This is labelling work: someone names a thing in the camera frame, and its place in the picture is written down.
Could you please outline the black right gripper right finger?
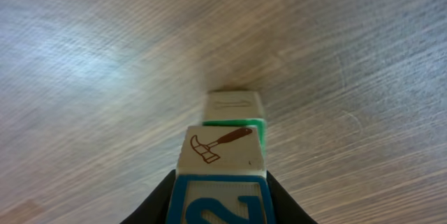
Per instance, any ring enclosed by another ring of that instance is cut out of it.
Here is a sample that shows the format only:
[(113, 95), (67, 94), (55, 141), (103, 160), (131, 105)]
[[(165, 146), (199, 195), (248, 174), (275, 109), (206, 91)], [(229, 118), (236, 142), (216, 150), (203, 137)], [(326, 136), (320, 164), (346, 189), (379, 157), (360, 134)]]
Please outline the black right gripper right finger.
[(276, 224), (317, 224), (269, 171), (267, 171), (266, 180)]

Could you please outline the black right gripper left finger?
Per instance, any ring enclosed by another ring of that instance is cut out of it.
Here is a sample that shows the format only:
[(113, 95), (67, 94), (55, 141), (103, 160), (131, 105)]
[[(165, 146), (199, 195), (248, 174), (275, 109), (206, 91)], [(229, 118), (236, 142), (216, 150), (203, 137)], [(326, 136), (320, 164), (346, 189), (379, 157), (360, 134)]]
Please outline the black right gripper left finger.
[(140, 206), (120, 224), (165, 224), (175, 178), (175, 170), (171, 170)]

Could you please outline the plain white picture block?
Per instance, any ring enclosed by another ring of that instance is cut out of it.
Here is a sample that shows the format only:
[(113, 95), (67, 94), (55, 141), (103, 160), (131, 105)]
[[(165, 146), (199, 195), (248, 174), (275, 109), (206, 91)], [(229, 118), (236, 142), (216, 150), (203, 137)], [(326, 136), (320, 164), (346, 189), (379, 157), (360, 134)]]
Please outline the plain white picture block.
[(276, 222), (256, 128), (191, 126), (187, 129), (166, 221)]

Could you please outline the green N letter block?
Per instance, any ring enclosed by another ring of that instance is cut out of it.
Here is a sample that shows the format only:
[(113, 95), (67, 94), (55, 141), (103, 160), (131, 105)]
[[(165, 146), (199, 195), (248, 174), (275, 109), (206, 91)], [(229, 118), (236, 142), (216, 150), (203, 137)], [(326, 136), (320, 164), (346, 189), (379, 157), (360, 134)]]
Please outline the green N letter block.
[(267, 121), (256, 91), (215, 91), (207, 95), (202, 125), (255, 127), (265, 155)]

